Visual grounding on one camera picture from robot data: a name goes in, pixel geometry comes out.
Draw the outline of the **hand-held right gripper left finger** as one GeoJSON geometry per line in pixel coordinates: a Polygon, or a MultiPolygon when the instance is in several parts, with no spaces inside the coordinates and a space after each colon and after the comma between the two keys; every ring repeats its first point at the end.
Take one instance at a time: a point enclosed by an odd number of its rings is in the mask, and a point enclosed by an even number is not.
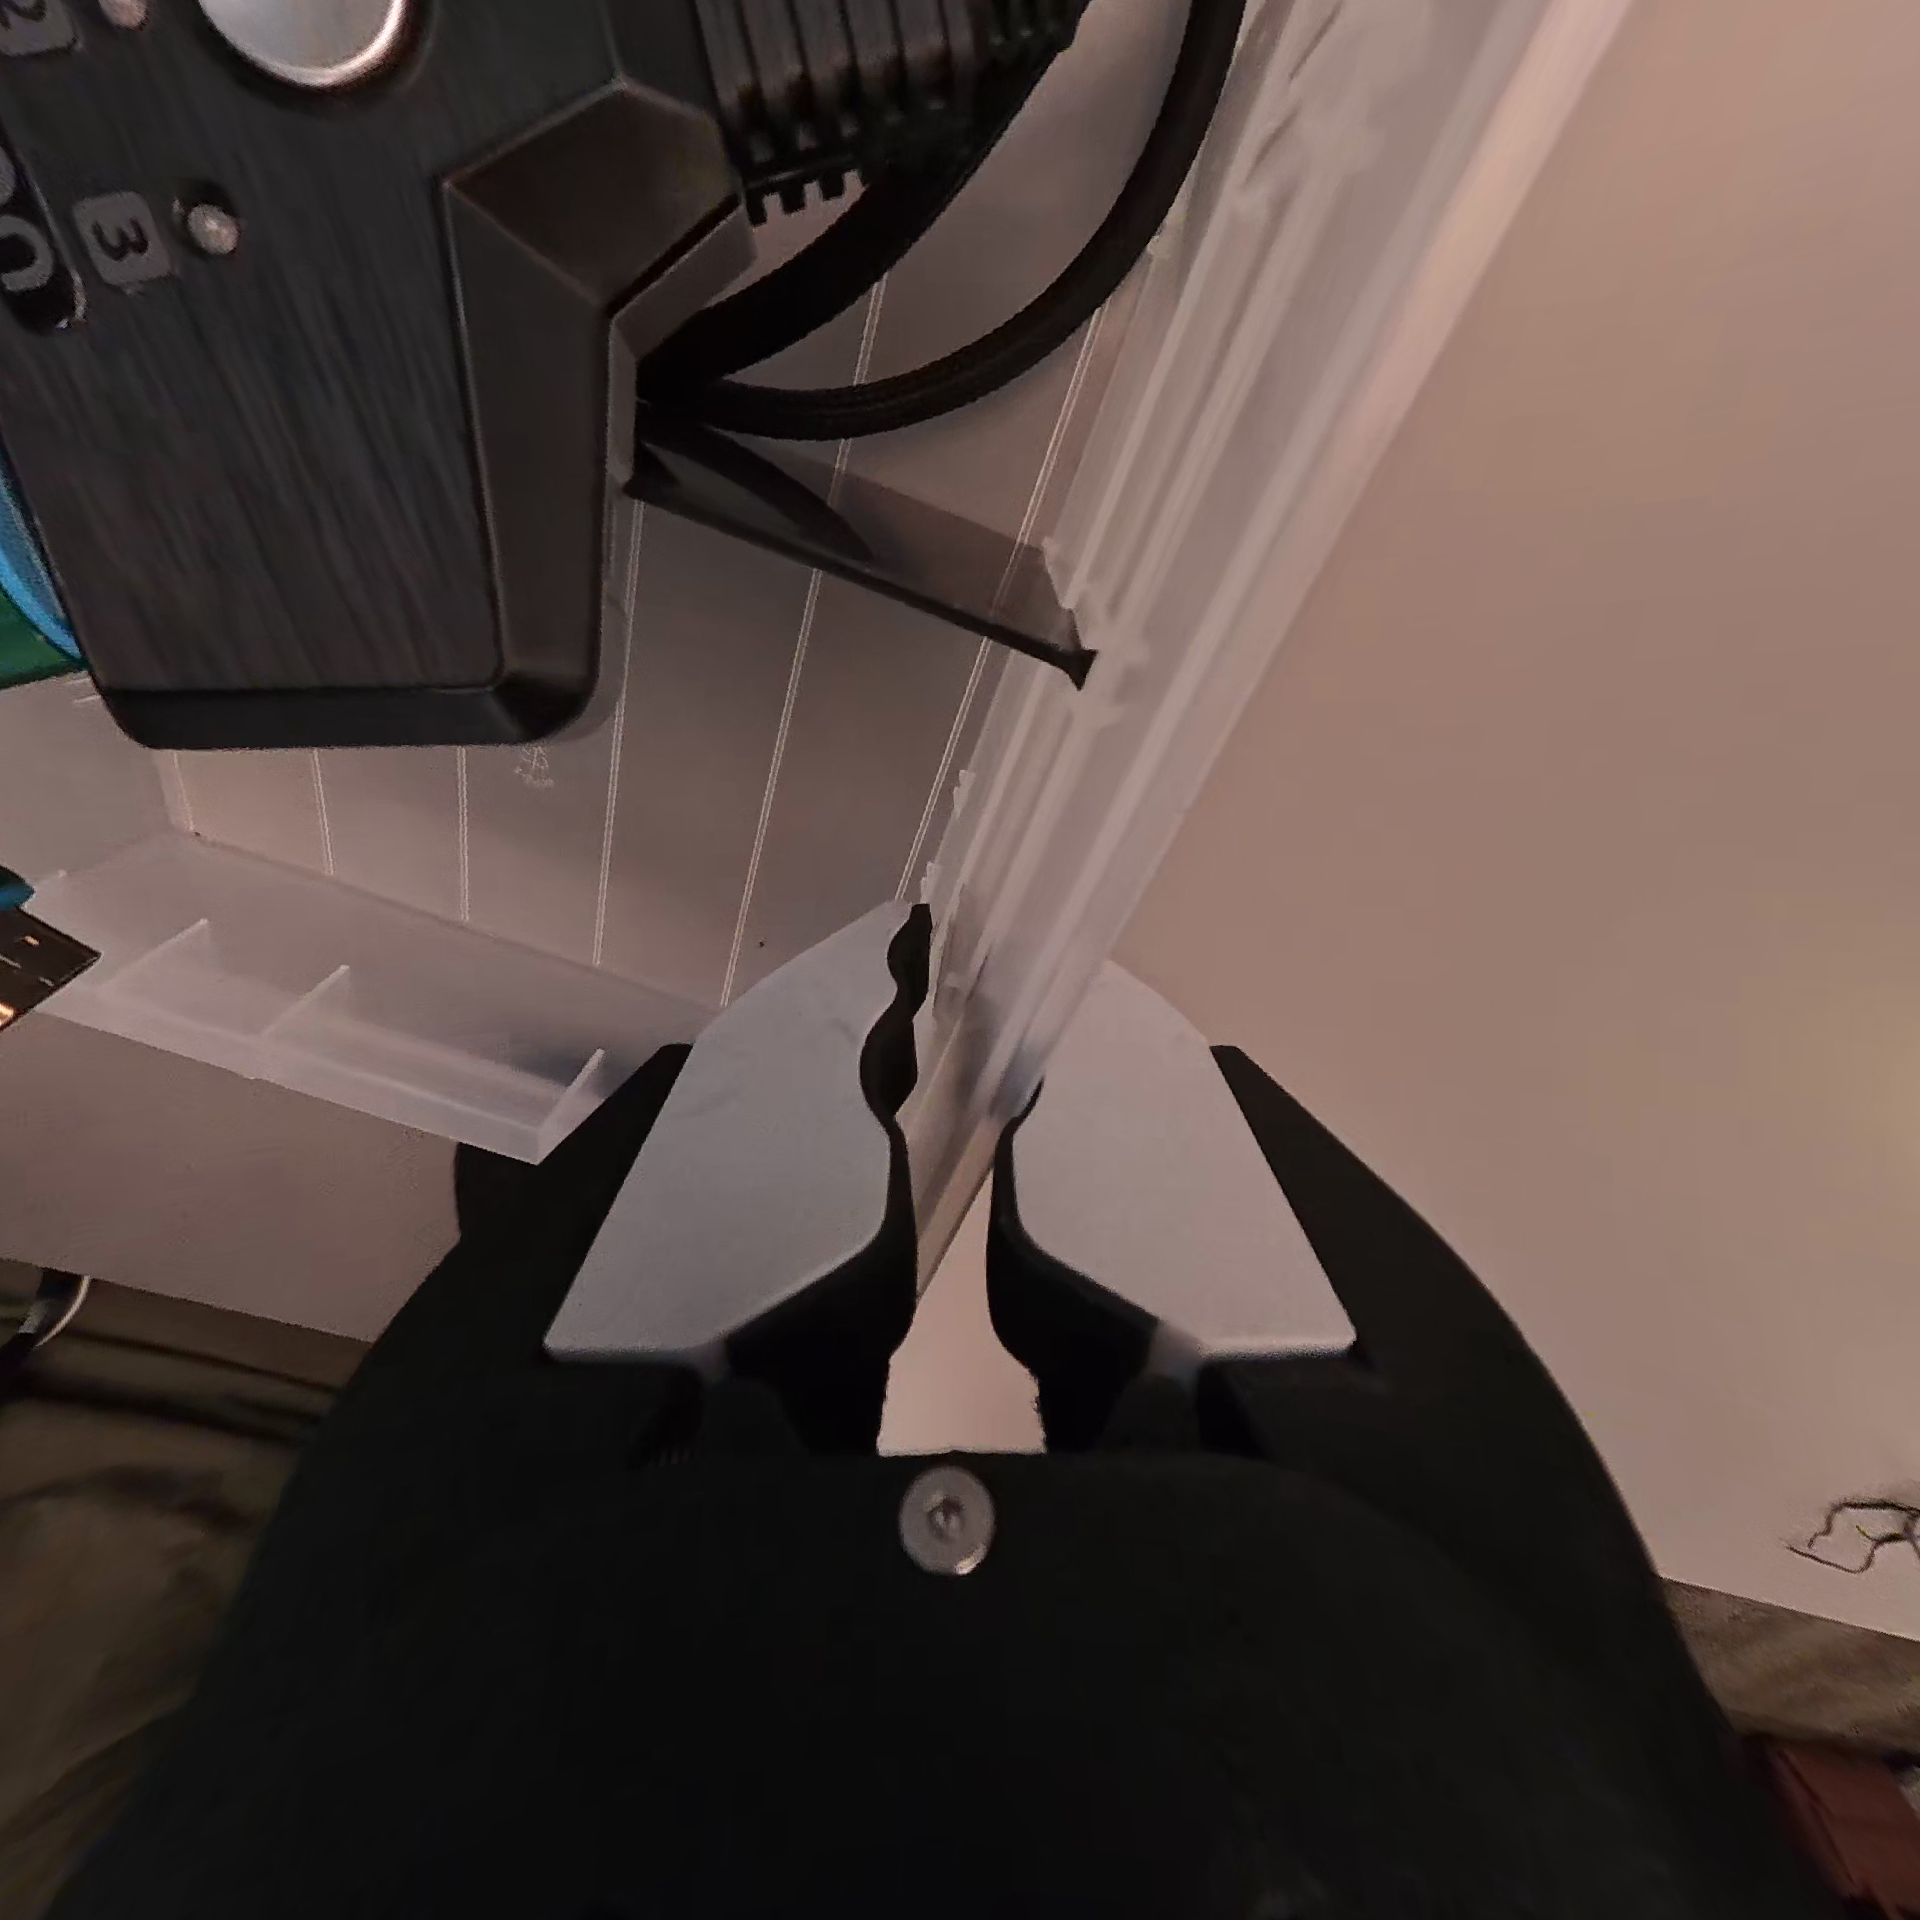
{"type": "Polygon", "coordinates": [[[874,1457],[918,1314],[901,1110],[935,923],[888,899],[689,1044],[551,1332],[555,1361],[763,1385],[808,1451],[874,1457]]]}

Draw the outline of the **clear plastic storage bin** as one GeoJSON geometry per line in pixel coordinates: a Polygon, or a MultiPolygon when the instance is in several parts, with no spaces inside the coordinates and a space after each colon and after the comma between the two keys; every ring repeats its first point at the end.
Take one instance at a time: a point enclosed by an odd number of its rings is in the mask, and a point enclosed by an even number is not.
{"type": "Polygon", "coordinates": [[[608,500],[515,745],[150,752],[3,484],[3,1256],[363,1332],[370,1148],[545,1163],[658,1044],[935,913],[938,1247],[1631,6],[697,6],[752,255],[635,404],[1035,541],[1083,687],[608,500]]]}

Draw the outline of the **black bin divider plate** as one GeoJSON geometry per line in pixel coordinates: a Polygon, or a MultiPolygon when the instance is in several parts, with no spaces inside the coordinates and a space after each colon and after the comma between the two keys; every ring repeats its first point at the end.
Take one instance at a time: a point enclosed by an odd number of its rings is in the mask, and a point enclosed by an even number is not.
{"type": "Polygon", "coordinates": [[[1035,541],[824,461],[781,461],[718,429],[635,404],[627,497],[781,557],[1083,687],[1095,649],[1053,594],[1035,541]]]}

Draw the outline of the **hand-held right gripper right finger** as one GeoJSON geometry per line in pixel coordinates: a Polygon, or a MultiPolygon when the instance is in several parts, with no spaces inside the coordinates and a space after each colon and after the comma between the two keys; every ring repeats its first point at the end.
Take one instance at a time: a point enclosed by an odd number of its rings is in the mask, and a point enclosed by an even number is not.
{"type": "Polygon", "coordinates": [[[1356,1329],[1205,1035],[1101,963],[993,1143],[987,1302],[1039,1442],[1093,1451],[1141,1379],[1350,1357],[1356,1329]]]}

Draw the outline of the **black hdmi switch box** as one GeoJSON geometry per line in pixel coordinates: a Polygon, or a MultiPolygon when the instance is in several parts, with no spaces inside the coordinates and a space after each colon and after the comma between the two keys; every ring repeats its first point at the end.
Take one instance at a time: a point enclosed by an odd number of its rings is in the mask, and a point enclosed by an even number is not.
{"type": "Polygon", "coordinates": [[[3,6],[3,484],[150,752],[600,701],[635,358],[752,255],[697,6],[3,6]]]}

